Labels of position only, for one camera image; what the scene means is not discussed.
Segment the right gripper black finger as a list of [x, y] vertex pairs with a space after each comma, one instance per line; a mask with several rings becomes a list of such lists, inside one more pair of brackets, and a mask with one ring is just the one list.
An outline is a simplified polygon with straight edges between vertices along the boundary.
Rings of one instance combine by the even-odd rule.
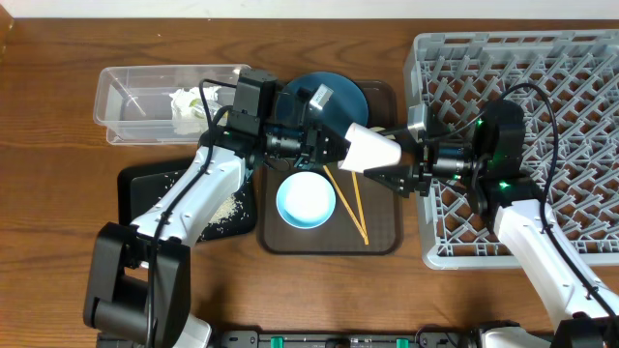
[[392, 165], [366, 169], [364, 176], [403, 198], [417, 191], [419, 175], [413, 165]]
[[406, 125], [398, 125], [393, 128], [380, 129], [377, 131], [378, 134], [384, 137], [397, 136], [399, 134], [407, 133], [407, 132], [409, 132], [409, 128]]

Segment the cream white cup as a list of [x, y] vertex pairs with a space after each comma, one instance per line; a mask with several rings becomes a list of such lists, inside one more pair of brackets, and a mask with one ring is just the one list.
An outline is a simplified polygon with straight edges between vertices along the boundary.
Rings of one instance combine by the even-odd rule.
[[367, 169], [400, 162], [400, 145], [364, 126], [351, 124], [344, 139], [350, 142], [350, 146], [345, 158], [338, 162], [340, 170], [363, 173]]

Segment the dark blue plate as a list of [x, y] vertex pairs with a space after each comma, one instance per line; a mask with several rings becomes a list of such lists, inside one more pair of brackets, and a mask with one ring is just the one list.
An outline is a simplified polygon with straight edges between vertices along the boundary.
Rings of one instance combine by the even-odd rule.
[[[309, 108], [320, 84], [334, 93], [322, 111]], [[333, 72], [311, 72], [293, 79], [279, 92], [275, 120], [288, 126], [327, 126], [344, 137], [351, 124], [368, 123], [368, 102], [361, 88], [347, 77]]]

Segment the wooden chopstick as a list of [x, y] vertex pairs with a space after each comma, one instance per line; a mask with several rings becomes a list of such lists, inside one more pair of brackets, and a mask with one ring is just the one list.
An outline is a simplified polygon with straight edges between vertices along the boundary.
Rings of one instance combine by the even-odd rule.
[[345, 198], [343, 192], [341, 191], [337, 181], [335, 180], [333, 174], [331, 173], [330, 169], [328, 168], [327, 165], [323, 165], [322, 166], [325, 174], [327, 175], [327, 177], [329, 178], [329, 181], [331, 182], [331, 184], [333, 185], [333, 187], [335, 188], [335, 191], [339, 197], [339, 200], [341, 201], [341, 203], [343, 204], [346, 212], [349, 214], [351, 220], [353, 221], [355, 227], [357, 228], [357, 230], [359, 231], [364, 244], [366, 246], [369, 245], [369, 240], [368, 240], [368, 233], [366, 231], [366, 228], [364, 227], [364, 225], [357, 219], [357, 216], [355, 215], [355, 213], [353, 212], [352, 208], [350, 207], [347, 199]]
[[366, 221], [365, 221], [365, 215], [364, 215], [364, 210], [363, 210], [362, 197], [361, 197], [360, 188], [359, 188], [358, 179], [357, 179], [357, 173], [351, 172], [351, 177], [352, 177], [352, 183], [353, 183], [353, 188], [354, 188], [356, 202], [357, 202], [357, 209], [359, 213], [359, 222], [360, 222], [361, 229], [362, 229], [362, 236], [364, 239], [364, 244], [368, 246], [369, 245], [368, 231], [366, 227]]

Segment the light blue small bowl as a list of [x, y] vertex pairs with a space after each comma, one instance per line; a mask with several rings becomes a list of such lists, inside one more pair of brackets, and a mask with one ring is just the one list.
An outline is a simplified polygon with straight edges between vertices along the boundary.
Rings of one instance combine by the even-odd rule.
[[336, 208], [336, 193], [321, 174], [302, 171], [287, 177], [276, 193], [280, 217], [297, 229], [313, 229], [324, 224]]

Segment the pile of rice grains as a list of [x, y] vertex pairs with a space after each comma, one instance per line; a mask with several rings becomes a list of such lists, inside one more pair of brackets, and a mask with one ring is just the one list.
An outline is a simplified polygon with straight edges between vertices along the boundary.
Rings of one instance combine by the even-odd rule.
[[[133, 218], [145, 213], [161, 200], [185, 173], [184, 170], [169, 171], [140, 177], [132, 183]], [[257, 210], [252, 183], [243, 185], [229, 196], [198, 239], [206, 242], [252, 231], [257, 221]]]

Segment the green yellow snack wrapper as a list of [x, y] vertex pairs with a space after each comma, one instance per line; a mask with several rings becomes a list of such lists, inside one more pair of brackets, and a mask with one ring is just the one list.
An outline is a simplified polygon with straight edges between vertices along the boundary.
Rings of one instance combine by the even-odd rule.
[[205, 118], [206, 113], [204, 110], [204, 105], [201, 99], [194, 99], [190, 103], [190, 108], [192, 111], [192, 115], [196, 118]]

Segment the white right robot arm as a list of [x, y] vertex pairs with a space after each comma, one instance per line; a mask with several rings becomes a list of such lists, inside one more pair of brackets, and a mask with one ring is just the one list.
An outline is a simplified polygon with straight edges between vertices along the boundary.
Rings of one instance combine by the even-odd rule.
[[412, 163], [365, 171], [403, 197], [428, 195], [432, 181], [456, 184], [472, 213], [514, 256], [533, 284], [553, 325], [551, 347], [615, 347], [618, 296], [570, 244], [539, 187], [521, 169], [523, 109], [512, 101], [487, 103], [470, 143], [447, 135], [414, 146]]

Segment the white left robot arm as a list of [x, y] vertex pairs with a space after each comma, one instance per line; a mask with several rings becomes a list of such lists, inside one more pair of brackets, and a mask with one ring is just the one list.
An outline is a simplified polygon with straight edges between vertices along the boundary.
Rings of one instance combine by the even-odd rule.
[[230, 104], [207, 111], [207, 130], [184, 175], [130, 224], [110, 222], [93, 250], [83, 321], [139, 347], [205, 347], [211, 326], [191, 312], [191, 252], [223, 202], [267, 158], [300, 169], [342, 160], [346, 132], [368, 119], [363, 92], [334, 72], [288, 83], [243, 69]]

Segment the grey plastic dishwasher rack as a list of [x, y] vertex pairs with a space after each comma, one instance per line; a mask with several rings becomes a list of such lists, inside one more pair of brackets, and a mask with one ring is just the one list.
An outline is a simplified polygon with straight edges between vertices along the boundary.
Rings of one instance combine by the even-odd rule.
[[591, 266], [618, 262], [618, 34], [614, 30], [428, 33], [404, 63], [407, 108], [468, 140], [500, 96], [524, 110], [522, 169]]

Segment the black waste tray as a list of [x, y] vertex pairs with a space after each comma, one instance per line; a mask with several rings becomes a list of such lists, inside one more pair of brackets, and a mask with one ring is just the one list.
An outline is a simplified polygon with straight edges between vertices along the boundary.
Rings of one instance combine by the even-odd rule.
[[[117, 177], [119, 223], [129, 225], [146, 213], [175, 185], [191, 162], [190, 158], [170, 159], [121, 170]], [[224, 201], [197, 241], [248, 234], [257, 219], [253, 184], [248, 182]]]

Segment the clear plastic waste bin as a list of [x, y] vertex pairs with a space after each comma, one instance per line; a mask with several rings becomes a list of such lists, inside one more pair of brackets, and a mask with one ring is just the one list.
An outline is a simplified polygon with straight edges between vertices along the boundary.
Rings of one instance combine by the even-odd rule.
[[194, 144], [200, 135], [172, 127], [170, 94], [179, 89], [220, 86], [218, 101], [231, 105], [233, 86], [246, 64], [110, 67], [101, 71], [93, 119], [106, 127], [112, 145]]

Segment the brown serving tray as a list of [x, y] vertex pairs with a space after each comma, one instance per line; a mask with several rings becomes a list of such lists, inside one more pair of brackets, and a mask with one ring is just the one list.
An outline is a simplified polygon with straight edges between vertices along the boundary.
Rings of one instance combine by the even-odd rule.
[[371, 179], [329, 169], [349, 202], [353, 212], [361, 198], [368, 242], [365, 243], [351, 216], [340, 201], [329, 219], [313, 229], [298, 229], [286, 223], [277, 211], [276, 194], [280, 184], [296, 170], [264, 169], [260, 180], [257, 241], [267, 251], [280, 255], [386, 255], [395, 251], [402, 240], [400, 197]]

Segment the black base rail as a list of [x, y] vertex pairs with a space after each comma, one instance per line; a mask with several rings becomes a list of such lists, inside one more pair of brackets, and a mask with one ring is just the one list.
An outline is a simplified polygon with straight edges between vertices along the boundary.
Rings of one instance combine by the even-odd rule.
[[412, 335], [369, 333], [216, 333], [208, 348], [370, 348], [370, 347], [480, 347], [474, 333], [440, 331], [425, 327]]

